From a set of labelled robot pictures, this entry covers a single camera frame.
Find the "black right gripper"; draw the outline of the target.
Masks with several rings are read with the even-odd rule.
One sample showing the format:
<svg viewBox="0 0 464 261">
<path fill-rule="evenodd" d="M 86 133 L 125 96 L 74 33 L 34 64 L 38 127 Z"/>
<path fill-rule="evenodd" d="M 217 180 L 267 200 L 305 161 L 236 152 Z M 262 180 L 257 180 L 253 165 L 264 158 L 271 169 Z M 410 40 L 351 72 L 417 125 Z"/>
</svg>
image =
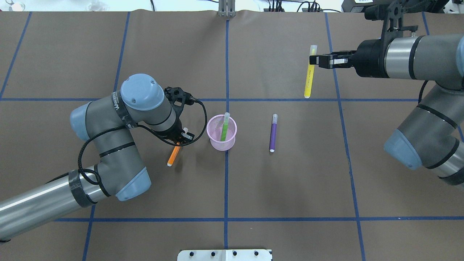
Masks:
<svg viewBox="0 0 464 261">
<path fill-rule="evenodd" d="M 331 52 L 309 56 L 310 63 L 318 63 L 323 69 L 344 69 L 353 67 L 358 76 L 387 79 L 384 66 L 384 47 L 382 41 L 364 40 L 357 50 Z"/>
</svg>

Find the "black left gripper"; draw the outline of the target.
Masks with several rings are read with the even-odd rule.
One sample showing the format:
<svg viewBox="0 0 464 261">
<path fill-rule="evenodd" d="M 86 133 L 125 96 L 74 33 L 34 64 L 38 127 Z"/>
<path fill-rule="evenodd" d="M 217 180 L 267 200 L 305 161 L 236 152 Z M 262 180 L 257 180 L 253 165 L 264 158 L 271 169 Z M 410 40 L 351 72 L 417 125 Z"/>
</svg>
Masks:
<svg viewBox="0 0 464 261">
<path fill-rule="evenodd" d="M 169 145 L 184 145 L 192 142 L 195 135 L 187 127 L 182 128 L 181 123 L 175 123 L 169 129 L 159 133 L 159 139 Z"/>
</svg>

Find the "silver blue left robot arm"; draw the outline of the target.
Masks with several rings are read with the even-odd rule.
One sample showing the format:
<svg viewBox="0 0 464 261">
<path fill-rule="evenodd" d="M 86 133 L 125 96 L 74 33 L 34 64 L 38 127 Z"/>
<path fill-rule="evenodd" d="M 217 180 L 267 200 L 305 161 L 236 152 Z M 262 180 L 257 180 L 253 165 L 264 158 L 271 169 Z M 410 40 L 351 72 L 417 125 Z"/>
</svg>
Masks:
<svg viewBox="0 0 464 261">
<path fill-rule="evenodd" d="M 128 76 L 109 96 L 88 102 L 70 115 L 82 140 L 75 166 L 37 188 L 1 202 L 1 243 L 108 197 L 120 201 L 151 186 L 148 168 L 133 138 L 145 129 L 171 146 L 196 141 L 182 126 L 186 106 L 202 104 L 180 87 L 161 87 L 144 73 Z"/>
</svg>

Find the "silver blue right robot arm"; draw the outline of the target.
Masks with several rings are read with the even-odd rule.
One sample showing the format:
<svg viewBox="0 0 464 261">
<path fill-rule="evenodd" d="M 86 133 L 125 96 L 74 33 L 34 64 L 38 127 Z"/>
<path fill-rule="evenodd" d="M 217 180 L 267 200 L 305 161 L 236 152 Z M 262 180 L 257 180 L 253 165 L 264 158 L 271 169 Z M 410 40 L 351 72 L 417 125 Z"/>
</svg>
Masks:
<svg viewBox="0 0 464 261">
<path fill-rule="evenodd" d="M 435 82 L 385 142 L 384 150 L 411 170 L 423 166 L 451 186 L 463 186 L 463 34 L 382 36 L 357 50 L 312 54 L 311 65 L 355 68 L 358 76 Z"/>
</svg>

